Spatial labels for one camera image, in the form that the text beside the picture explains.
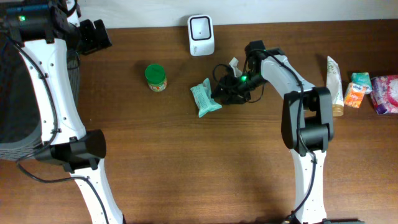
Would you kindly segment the teal white tissue pack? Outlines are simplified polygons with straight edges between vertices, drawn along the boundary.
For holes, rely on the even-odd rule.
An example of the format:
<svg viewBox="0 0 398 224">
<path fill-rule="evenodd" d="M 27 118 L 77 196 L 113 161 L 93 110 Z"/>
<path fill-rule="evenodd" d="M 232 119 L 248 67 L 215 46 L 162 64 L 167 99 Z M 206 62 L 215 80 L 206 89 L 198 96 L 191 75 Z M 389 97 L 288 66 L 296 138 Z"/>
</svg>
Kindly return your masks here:
<svg viewBox="0 0 398 224">
<path fill-rule="evenodd" d="M 361 85 L 365 88 L 365 94 L 370 94 L 373 91 L 371 79 L 368 72 L 352 73 L 351 80 L 353 83 Z"/>
</svg>

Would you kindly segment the green lid glass jar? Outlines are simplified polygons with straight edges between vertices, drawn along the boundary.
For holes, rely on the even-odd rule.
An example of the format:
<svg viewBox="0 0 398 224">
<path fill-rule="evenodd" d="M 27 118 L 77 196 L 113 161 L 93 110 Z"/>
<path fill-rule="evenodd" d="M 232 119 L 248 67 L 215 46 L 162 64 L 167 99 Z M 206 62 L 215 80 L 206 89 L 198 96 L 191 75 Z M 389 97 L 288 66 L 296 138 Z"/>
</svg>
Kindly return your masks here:
<svg viewBox="0 0 398 224">
<path fill-rule="evenodd" d="M 151 64 L 145 69 L 145 78 L 152 91 L 163 91 L 167 87 L 167 78 L 163 66 Z"/>
</svg>

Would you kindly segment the orange tissue pack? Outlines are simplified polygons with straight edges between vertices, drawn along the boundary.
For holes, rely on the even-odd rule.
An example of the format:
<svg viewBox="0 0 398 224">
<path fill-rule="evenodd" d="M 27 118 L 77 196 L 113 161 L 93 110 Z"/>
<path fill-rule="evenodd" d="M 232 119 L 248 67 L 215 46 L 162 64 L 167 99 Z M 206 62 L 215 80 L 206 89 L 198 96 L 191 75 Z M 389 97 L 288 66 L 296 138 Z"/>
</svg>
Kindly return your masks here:
<svg viewBox="0 0 398 224">
<path fill-rule="evenodd" d="M 344 104 L 352 108 L 359 108 L 366 93 L 366 88 L 356 83 L 349 83 L 345 92 Z"/>
</svg>

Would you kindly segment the white gold cap tube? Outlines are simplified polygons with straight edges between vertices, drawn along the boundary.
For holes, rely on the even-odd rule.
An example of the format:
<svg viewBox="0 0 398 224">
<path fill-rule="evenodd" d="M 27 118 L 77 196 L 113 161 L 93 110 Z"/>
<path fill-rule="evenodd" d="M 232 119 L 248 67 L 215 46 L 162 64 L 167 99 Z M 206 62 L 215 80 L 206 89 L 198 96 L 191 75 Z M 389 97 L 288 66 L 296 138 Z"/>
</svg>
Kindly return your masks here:
<svg viewBox="0 0 398 224">
<path fill-rule="evenodd" d="M 327 56 L 326 87 L 331 93 L 333 116 L 343 116 L 345 104 L 343 101 L 343 87 L 340 68 L 330 56 Z"/>
</svg>

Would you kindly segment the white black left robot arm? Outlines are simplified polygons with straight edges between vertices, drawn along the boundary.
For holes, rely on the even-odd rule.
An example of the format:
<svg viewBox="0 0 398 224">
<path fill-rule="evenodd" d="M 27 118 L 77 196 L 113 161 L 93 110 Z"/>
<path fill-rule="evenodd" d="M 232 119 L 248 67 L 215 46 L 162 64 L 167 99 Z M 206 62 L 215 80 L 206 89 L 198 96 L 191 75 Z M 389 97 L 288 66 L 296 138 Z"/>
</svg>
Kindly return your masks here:
<svg viewBox="0 0 398 224">
<path fill-rule="evenodd" d="M 111 46 L 76 1 L 1 3 L 1 159 L 62 166 L 93 223 L 124 223 L 104 168 L 106 140 L 77 110 L 80 56 Z"/>
</svg>

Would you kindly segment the teal wet wipes pack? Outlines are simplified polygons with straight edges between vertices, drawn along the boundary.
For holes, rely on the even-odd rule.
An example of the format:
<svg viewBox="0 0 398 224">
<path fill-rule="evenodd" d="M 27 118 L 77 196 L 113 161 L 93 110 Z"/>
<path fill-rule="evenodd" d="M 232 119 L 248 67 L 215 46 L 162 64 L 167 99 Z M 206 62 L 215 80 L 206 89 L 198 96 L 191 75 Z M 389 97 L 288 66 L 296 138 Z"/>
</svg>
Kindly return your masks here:
<svg viewBox="0 0 398 224">
<path fill-rule="evenodd" d="M 209 78 L 206 78 L 201 84 L 191 87 L 190 91 L 198 107 L 199 118 L 202 118 L 208 112 L 222 108 L 222 106 L 211 97 L 212 92 Z"/>
</svg>

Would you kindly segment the purple red snack bag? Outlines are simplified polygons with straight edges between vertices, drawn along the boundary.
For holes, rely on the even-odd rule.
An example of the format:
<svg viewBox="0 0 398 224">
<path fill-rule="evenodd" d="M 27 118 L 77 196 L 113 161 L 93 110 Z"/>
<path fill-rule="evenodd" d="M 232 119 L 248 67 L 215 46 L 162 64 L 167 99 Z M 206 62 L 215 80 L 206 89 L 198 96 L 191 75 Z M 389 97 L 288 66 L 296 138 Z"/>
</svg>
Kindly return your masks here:
<svg viewBox="0 0 398 224">
<path fill-rule="evenodd" d="M 371 79 L 371 100 L 377 114 L 397 114 L 397 75 Z"/>
</svg>

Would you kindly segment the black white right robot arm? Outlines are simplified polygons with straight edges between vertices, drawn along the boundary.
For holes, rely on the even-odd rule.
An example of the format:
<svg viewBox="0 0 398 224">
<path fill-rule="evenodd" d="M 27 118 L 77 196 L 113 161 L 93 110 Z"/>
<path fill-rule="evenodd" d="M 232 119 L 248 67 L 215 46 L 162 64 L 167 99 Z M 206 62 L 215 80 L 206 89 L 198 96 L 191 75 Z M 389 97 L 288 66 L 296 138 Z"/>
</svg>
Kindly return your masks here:
<svg viewBox="0 0 398 224">
<path fill-rule="evenodd" d="M 333 139 L 331 93 L 306 81 L 280 48 L 255 40 L 244 49 L 242 74 L 232 65 L 217 78 L 212 98 L 224 105 L 252 103 L 251 92 L 272 85 L 283 99 L 281 135 L 295 171 L 295 205 L 284 223 L 328 223 L 323 202 L 323 165 Z"/>
</svg>

